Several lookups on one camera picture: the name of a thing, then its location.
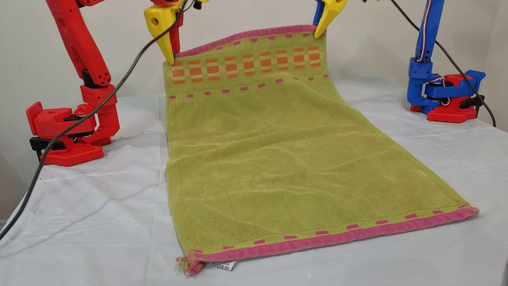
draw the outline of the table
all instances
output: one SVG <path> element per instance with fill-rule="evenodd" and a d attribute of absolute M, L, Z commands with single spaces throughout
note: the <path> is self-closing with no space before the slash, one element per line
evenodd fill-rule
<path fill-rule="evenodd" d="M 168 207 L 165 96 L 119 98 L 121 130 L 103 159 L 44 167 L 0 244 L 3 286 L 498 285 L 508 259 L 508 134 L 478 120 L 435 123 L 408 112 L 405 87 L 336 80 L 344 99 L 440 175 L 480 215 L 410 233 L 207 265 L 196 277 Z"/>

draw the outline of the orange checkered pattern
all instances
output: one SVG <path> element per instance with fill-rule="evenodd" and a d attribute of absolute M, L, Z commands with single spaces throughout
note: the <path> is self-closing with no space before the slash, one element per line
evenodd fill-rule
<path fill-rule="evenodd" d="M 274 71 L 289 71 L 321 66 L 319 46 L 275 49 L 240 55 L 216 56 L 177 62 L 172 66 L 175 85 L 186 82 L 215 81 L 250 77 Z"/>

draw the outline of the pink towel border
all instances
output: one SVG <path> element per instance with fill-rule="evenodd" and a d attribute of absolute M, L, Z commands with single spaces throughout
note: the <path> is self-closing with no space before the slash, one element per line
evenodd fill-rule
<path fill-rule="evenodd" d="M 304 32 L 314 32 L 316 30 L 316 26 L 313 25 L 296 25 L 296 26 L 285 26 L 285 27 L 277 27 L 277 28 L 268 28 L 268 29 L 260 29 L 247 31 L 243 33 L 238 33 L 227 38 L 211 42 L 209 44 L 190 49 L 188 51 L 180 52 L 176 54 L 177 58 L 182 58 L 184 56 L 196 55 L 202 52 L 213 50 L 219 46 L 229 44 L 234 41 L 238 41 L 245 38 L 251 37 L 261 37 L 267 35 L 279 35 L 279 34 L 287 34 L 287 33 L 304 33 Z"/>
<path fill-rule="evenodd" d="M 290 240 L 268 245 L 259 245 L 254 247 L 224 251 L 215 254 L 193 253 L 193 255 L 195 255 L 195 258 L 198 260 L 195 261 L 195 264 L 202 262 L 236 261 L 260 256 L 270 256 L 309 248 L 341 244 L 381 235 L 391 235 L 422 230 L 424 228 L 442 225 L 454 221 L 460 221 L 470 216 L 474 216 L 477 213 L 477 208 L 464 208 L 451 213 L 438 214 L 426 218 L 416 218 L 394 224 L 384 224 L 366 229 L 354 229 L 340 234 L 321 235 L 313 238 Z"/>

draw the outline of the white label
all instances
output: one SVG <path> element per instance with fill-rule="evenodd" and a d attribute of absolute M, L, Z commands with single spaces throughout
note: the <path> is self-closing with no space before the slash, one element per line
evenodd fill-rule
<path fill-rule="evenodd" d="M 235 267 L 237 261 L 227 261 L 227 262 L 212 262 L 211 265 L 222 268 L 224 270 L 233 271 L 233 267 Z"/>

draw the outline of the green towel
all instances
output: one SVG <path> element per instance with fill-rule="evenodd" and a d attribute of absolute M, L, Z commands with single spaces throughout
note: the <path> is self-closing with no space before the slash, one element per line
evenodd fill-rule
<path fill-rule="evenodd" d="M 478 212 L 338 95 L 314 29 L 241 33 L 164 64 L 169 204 L 191 275 Z"/>

